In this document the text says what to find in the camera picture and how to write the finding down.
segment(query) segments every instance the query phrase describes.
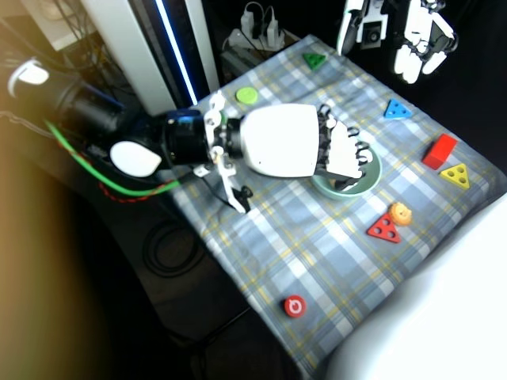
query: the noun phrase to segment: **blue light strip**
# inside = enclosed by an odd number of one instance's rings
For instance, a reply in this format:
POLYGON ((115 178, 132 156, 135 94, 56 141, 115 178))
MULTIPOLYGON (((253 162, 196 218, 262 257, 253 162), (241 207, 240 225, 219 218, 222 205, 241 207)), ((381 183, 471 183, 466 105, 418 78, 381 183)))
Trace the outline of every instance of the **blue light strip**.
POLYGON ((183 79, 185 80, 185 84, 187 85, 187 90, 189 91, 192 103, 193 105, 196 105, 197 104, 196 94, 193 92, 192 83, 190 82, 189 74, 187 73, 187 69, 185 67, 185 63, 183 62, 183 58, 181 57, 180 48, 177 46, 173 28, 171 27, 171 23, 169 22, 169 16, 167 14, 164 3, 162 2, 162 0, 155 0, 155 3, 157 4, 160 16, 162 17, 162 23, 164 24, 164 28, 166 28, 167 36, 169 37, 169 41, 171 43, 171 46, 173 47, 174 55, 176 55, 177 64, 180 67, 181 73, 183 74, 183 79))

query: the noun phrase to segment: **robotic hand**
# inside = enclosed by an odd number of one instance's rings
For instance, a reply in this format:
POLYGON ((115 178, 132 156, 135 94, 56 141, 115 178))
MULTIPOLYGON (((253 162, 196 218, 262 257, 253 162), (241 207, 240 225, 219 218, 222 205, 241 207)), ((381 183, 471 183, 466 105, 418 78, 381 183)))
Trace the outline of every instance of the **robotic hand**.
POLYGON ((146 178, 177 165, 197 165, 198 177, 216 170, 228 203, 246 213, 253 194, 246 186, 234 188, 235 158, 244 158, 252 170, 272 177, 319 174, 351 185, 363 176, 360 143, 349 138, 350 130, 326 107, 280 104, 228 119, 223 114, 225 99, 218 92, 203 115, 182 109, 156 118, 130 116, 123 105, 80 77, 51 70, 36 59, 19 62, 0 67, 0 74, 7 74, 8 94, 100 148, 106 157, 96 159, 106 158, 126 177, 146 178))
POLYGON ((413 84, 419 74, 431 74, 458 46, 458 36, 438 13, 444 0, 347 0, 337 38, 339 55, 355 43, 362 49, 379 48, 394 17, 393 71, 413 84))

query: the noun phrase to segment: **red round button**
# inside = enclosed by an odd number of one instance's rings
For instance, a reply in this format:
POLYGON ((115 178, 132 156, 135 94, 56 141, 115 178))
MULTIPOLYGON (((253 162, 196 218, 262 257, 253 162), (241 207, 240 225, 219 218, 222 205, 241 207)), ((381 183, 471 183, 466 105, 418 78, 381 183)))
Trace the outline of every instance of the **red round button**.
POLYGON ((307 311, 307 303, 304 302, 303 297, 294 294, 287 297, 284 308, 285 313, 287 313, 289 317, 299 318, 307 311))

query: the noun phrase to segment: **red triangle block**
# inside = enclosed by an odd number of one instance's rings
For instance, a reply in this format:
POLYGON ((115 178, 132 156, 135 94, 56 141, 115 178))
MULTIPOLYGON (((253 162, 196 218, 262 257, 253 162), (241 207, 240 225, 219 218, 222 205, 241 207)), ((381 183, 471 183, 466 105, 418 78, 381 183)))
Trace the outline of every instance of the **red triangle block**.
POLYGON ((399 243, 402 240, 388 212, 382 215, 366 233, 374 238, 387 240, 393 243, 399 243))

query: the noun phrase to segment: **triangle block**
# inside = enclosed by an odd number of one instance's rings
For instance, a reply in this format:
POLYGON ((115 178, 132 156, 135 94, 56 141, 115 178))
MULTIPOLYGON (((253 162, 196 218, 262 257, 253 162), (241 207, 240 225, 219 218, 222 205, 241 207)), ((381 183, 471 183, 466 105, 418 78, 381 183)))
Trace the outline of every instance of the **triangle block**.
POLYGON ((470 188, 467 166, 465 164, 459 164, 446 169, 440 173, 440 176, 456 186, 460 186, 464 189, 470 188))
POLYGON ((412 116, 412 111, 399 101, 391 99, 383 115, 386 119, 407 119, 412 116))
POLYGON ((322 54, 305 53, 303 58, 311 70, 317 70, 326 61, 326 56, 322 54))
POLYGON ((392 243, 399 243, 402 240, 388 212, 382 215, 366 233, 374 238, 387 240, 392 243))

